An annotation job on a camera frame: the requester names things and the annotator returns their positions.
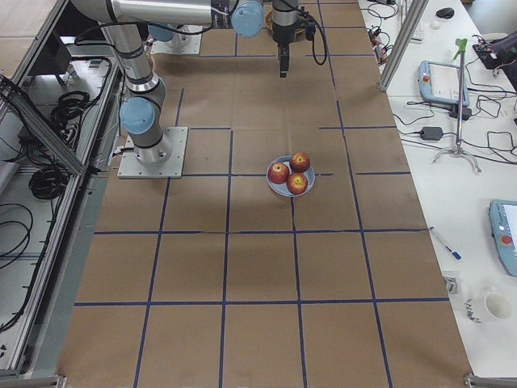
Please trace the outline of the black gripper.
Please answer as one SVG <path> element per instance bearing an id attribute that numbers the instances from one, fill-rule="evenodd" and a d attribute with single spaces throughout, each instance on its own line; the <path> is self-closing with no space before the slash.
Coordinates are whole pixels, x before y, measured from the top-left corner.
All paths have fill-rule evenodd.
<path id="1" fill-rule="evenodd" d="M 295 23 L 289 26 L 281 26 L 277 23 L 273 23 L 272 38 L 277 43 L 277 57 L 280 63 L 280 78 L 285 78 L 288 75 L 290 63 L 289 45 L 295 40 L 296 29 L 299 27 L 304 28 L 307 40 L 314 40 L 314 23 Z"/>

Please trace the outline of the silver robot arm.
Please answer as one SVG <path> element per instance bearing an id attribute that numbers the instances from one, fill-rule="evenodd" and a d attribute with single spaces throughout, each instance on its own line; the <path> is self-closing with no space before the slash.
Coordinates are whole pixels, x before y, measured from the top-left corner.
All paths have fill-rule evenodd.
<path id="1" fill-rule="evenodd" d="M 261 1 L 74 1 L 85 16 L 104 28 L 103 34 L 125 69 L 130 93 L 121 105 L 120 122 L 128 132 L 136 159 L 143 164 L 165 162 L 172 153 L 159 118 L 165 98 L 164 82 L 145 55 L 137 24 L 160 28 L 195 25 L 232 28 L 244 37 L 256 36 L 263 25 Z"/>
<path id="2" fill-rule="evenodd" d="M 277 45 L 280 77 L 285 78 L 296 31 L 305 22 L 310 25 L 313 22 L 297 1 L 273 1 L 271 6 L 271 34 Z M 262 1 L 152 1 L 145 10 L 149 12 L 144 20 L 149 23 L 151 36 L 163 42 L 177 35 L 192 35 L 190 25 L 200 26 L 199 34 L 215 28 L 232 29 L 239 36 L 253 37 L 260 32 L 264 21 Z"/>

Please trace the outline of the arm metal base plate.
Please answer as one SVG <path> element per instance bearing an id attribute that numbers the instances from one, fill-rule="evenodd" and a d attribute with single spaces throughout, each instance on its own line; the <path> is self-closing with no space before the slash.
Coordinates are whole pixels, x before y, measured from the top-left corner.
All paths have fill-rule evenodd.
<path id="1" fill-rule="evenodd" d="M 180 179 L 183 175 L 188 127 L 166 127 L 161 142 L 142 149 L 128 136 L 117 176 L 121 179 Z"/>
<path id="2" fill-rule="evenodd" d="M 169 40 L 167 36 L 153 38 L 152 54 L 169 54 L 175 56 L 198 56 L 200 54 L 201 35 L 185 36 L 174 33 Z"/>

